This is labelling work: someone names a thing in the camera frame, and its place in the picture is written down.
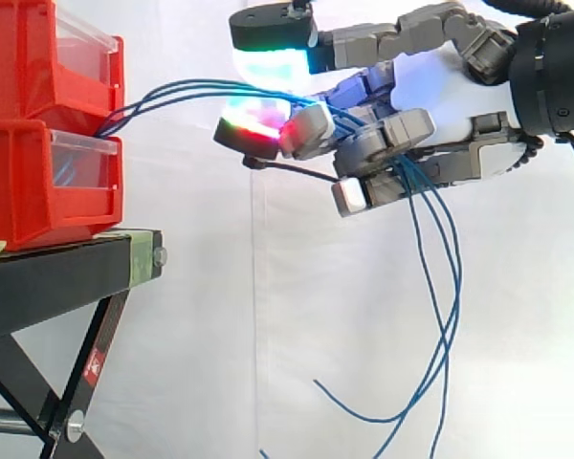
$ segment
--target metal rod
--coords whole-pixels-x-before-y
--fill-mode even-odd
[[[17,413],[10,409],[2,408],[0,408],[0,433],[35,436],[32,429]]]

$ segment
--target bolt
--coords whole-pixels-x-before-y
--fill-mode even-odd
[[[158,268],[163,268],[168,262],[168,251],[163,247],[158,247],[153,251],[153,264]]]
[[[85,433],[85,414],[81,410],[75,411],[68,418],[66,425],[66,440],[76,443]]]

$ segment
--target red storage bin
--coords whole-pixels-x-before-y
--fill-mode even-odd
[[[52,0],[0,0],[0,120],[93,136],[123,98],[120,38]]]
[[[122,219],[121,142],[0,121],[0,249],[90,239]]]

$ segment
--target black metal table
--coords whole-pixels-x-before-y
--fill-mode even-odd
[[[84,432],[130,289],[162,275],[162,234],[125,230],[93,241],[0,254],[0,433],[32,435],[41,459],[101,459]],[[61,397],[54,393],[12,333],[98,303]]]

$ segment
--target blue cable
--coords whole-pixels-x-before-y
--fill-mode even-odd
[[[296,98],[294,96],[286,95],[286,94],[275,94],[275,93],[255,93],[255,92],[249,92],[249,91],[239,92],[239,91],[234,91],[234,90],[232,90],[232,91],[217,91],[215,93],[199,93],[199,94],[194,94],[191,96],[183,96],[183,97],[179,97],[179,98],[174,98],[174,99],[167,100],[167,101],[161,102],[161,103],[157,103],[157,104],[152,105],[150,107],[138,110],[138,112],[136,114],[132,114],[131,116],[126,117],[121,121],[118,121],[118,123],[115,126],[106,129],[105,131],[101,132],[99,135],[103,138],[115,135],[117,132],[119,132],[121,129],[123,129],[134,118],[136,118],[140,115],[143,115],[145,113],[148,113],[148,112],[151,112],[154,110],[158,110],[160,108],[167,107],[168,105],[173,105],[173,104],[188,101],[188,100],[194,100],[197,98],[224,98],[224,97],[278,98],[278,99],[283,99],[283,100],[287,100],[290,102],[302,102],[301,98]],[[309,104],[316,103],[312,100],[309,100],[307,102]],[[340,115],[342,118],[348,119],[348,120],[356,123],[359,126],[364,125],[363,121],[357,119],[356,117],[354,117],[353,115],[351,115],[347,112],[344,112],[343,110],[340,110],[338,108],[331,107],[331,106],[328,106],[328,109],[329,109],[330,113],[332,113],[332,115]]]
[[[443,327],[445,332],[446,330],[448,330],[452,325],[454,325],[453,330],[451,332],[451,337],[449,339],[448,342],[448,347],[449,349],[452,348],[453,346],[453,341],[454,341],[454,337],[456,334],[456,324],[458,323],[459,320],[459,306],[460,306],[460,293],[461,293],[461,281],[462,281],[462,264],[461,264],[461,254],[460,254],[460,250],[459,250],[459,242],[458,242],[458,236],[457,236],[457,231],[456,231],[456,227],[454,224],[454,220],[453,217],[451,216],[451,213],[449,212],[446,204],[444,203],[444,201],[442,200],[442,197],[439,195],[439,193],[437,192],[437,189],[435,188],[435,186],[433,185],[433,183],[429,180],[429,178],[423,173],[423,171],[421,171],[421,169],[414,164],[411,160],[409,160],[408,158],[404,157],[401,159],[401,162],[403,164],[404,170],[409,172],[410,176],[412,179],[414,179],[414,183],[416,185],[416,188],[419,190],[421,190],[421,194],[422,196],[424,196],[424,200],[426,201],[426,205],[428,206],[428,208],[430,209],[430,212],[434,218],[434,221],[436,223],[436,226],[439,228],[442,239],[443,239],[443,244],[445,246],[445,251],[447,253],[447,256],[449,257],[449,261],[451,263],[451,268],[452,268],[452,272],[453,272],[453,280],[455,282],[455,300],[453,302],[453,308],[452,308],[452,312],[451,315],[447,321],[447,325],[446,327]],[[422,187],[420,186],[420,183],[418,182],[418,179],[416,179],[416,176],[419,176],[423,179],[423,181],[426,183],[426,186],[428,186],[431,191],[433,192],[434,196],[436,197],[437,200],[439,200],[442,208],[445,210],[445,213],[447,214],[447,218],[449,220],[449,223],[452,227],[452,232],[453,232],[453,243],[455,246],[455,257],[457,259],[457,268],[455,268],[455,263],[453,261],[453,255],[451,254],[451,247],[450,244],[448,242],[448,238],[446,236],[446,232],[444,231],[444,228],[442,226],[442,222],[440,221],[437,212],[435,211],[435,208],[431,205],[431,202],[429,201],[429,199],[427,198],[427,196],[425,195],[424,190],[422,189]],[[359,413],[357,413],[356,411],[352,410],[351,408],[349,408],[348,406],[346,406],[344,403],[342,403],[340,400],[338,400],[338,398],[336,398],[327,388],[325,388],[319,381],[315,381],[315,384],[323,391],[323,393],[328,396],[328,398],[334,402],[335,404],[337,404],[340,408],[342,408],[344,411],[346,411],[347,413],[349,413],[350,415],[356,417],[357,419],[360,419],[362,421],[366,421],[369,423],[373,423],[373,424],[390,424],[390,423],[394,423],[396,421],[399,422],[398,426],[396,426],[396,428],[394,428],[394,431],[391,433],[391,435],[389,436],[389,438],[387,439],[387,441],[384,443],[384,445],[381,447],[381,449],[379,450],[379,454],[382,454],[384,452],[384,450],[386,449],[386,447],[388,446],[388,444],[391,442],[391,440],[394,438],[395,434],[397,434],[397,431],[399,429],[399,426],[401,426],[401,424],[404,422],[404,419],[406,417],[406,415],[408,415],[409,411],[412,409],[413,406],[415,406],[418,401],[428,392],[428,390],[430,389],[430,387],[433,385],[433,383],[435,382],[435,380],[438,377],[438,374],[440,371],[442,371],[443,368],[446,368],[446,361],[448,359],[448,353],[445,352],[445,355],[443,356],[443,358],[441,359],[438,368],[433,372],[431,379],[428,381],[428,379],[430,378],[430,374],[431,371],[433,369],[433,365],[438,357],[438,353],[440,352],[441,347],[444,345],[443,340],[441,339],[438,342],[438,345],[436,346],[436,349],[434,351],[434,354],[430,360],[430,365],[428,366],[428,369],[426,371],[426,375],[424,376],[423,380],[421,381],[421,384],[419,385],[419,387],[417,388],[417,390],[415,391],[414,396],[412,397],[412,399],[410,400],[410,402],[408,403],[408,406],[398,415],[392,417],[392,418],[388,418],[388,419],[377,419],[377,418],[369,418],[369,417],[365,417]],[[441,416],[441,425],[439,426],[439,430],[441,431],[442,429],[442,425],[444,424],[444,418],[445,416],[442,415]],[[435,445],[437,445],[437,440],[434,437],[434,446],[432,446],[432,451],[435,451]]]
[[[440,441],[440,434],[442,433],[442,429],[444,427],[444,423],[447,417],[447,405],[448,405],[448,396],[449,396],[449,344],[447,343],[447,334],[444,328],[444,323],[442,320],[442,313],[440,312],[440,308],[438,307],[438,300],[435,294],[435,290],[433,287],[433,282],[431,280],[430,268],[428,266],[428,262],[425,256],[425,250],[423,248],[423,236],[421,234],[421,226],[419,224],[419,218],[417,217],[416,208],[414,206],[414,200],[412,199],[412,190],[410,189],[410,181],[413,181],[415,184],[415,190],[421,190],[420,183],[417,181],[416,176],[413,175],[412,171],[408,169],[408,167],[402,167],[401,165],[398,166],[398,171],[400,176],[402,177],[402,182],[405,184],[405,188],[407,191],[408,196],[408,204],[410,207],[410,214],[412,215],[412,222],[414,224],[416,239],[417,239],[417,248],[419,251],[419,258],[421,260],[421,265],[423,266],[423,270],[425,271],[425,277],[428,282],[428,288],[430,290],[431,302],[433,304],[433,311],[436,316],[436,323],[438,324],[438,328],[440,329],[441,338],[443,341],[443,345],[445,348],[445,354],[447,355],[447,359],[444,362],[444,381],[443,381],[443,389],[442,389],[442,407],[440,410],[440,421],[438,423],[438,428],[436,433],[433,437],[433,442],[431,444],[430,450],[430,459],[433,459],[435,456],[435,452],[438,447],[438,442]],[[425,195],[425,191],[421,190],[422,196],[424,199],[427,199]]]
[[[207,84],[191,85],[192,83],[207,83]],[[160,98],[165,98],[172,94],[180,93],[183,91],[190,91],[194,89],[217,89],[217,90],[232,89],[234,91],[246,91],[246,94],[237,94],[240,97],[282,98],[285,100],[289,100],[293,103],[300,103],[305,105],[309,105],[311,103],[317,103],[315,100],[300,98],[291,94],[281,93],[278,91],[266,91],[259,88],[255,88],[246,83],[240,83],[237,81],[214,80],[214,79],[191,79],[191,80],[175,81],[173,83],[168,83],[164,86],[161,86],[160,88],[151,91],[139,102],[130,104],[126,107],[123,107],[111,113],[106,119],[106,121],[102,124],[96,135],[97,137],[108,137],[110,135],[116,134],[119,130],[123,129],[129,122],[131,122],[134,118],[138,117],[142,113],[146,113],[147,111],[149,111],[148,109],[142,108],[143,104],[145,103],[149,103],[150,101],[158,100]],[[176,101],[169,101],[168,103],[158,104],[152,107],[152,109],[156,110],[171,103],[177,103],[179,101],[184,100],[189,100],[189,98],[177,98]],[[328,108],[333,115],[348,119],[358,126],[364,125],[364,123],[361,120],[359,120],[358,118],[354,117],[353,115],[349,114],[346,111],[331,106],[328,106]],[[132,109],[134,110],[132,114],[128,115],[127,117],[121,120],[116,121],[112,125],[109,125],[110,121],[115,116]]]

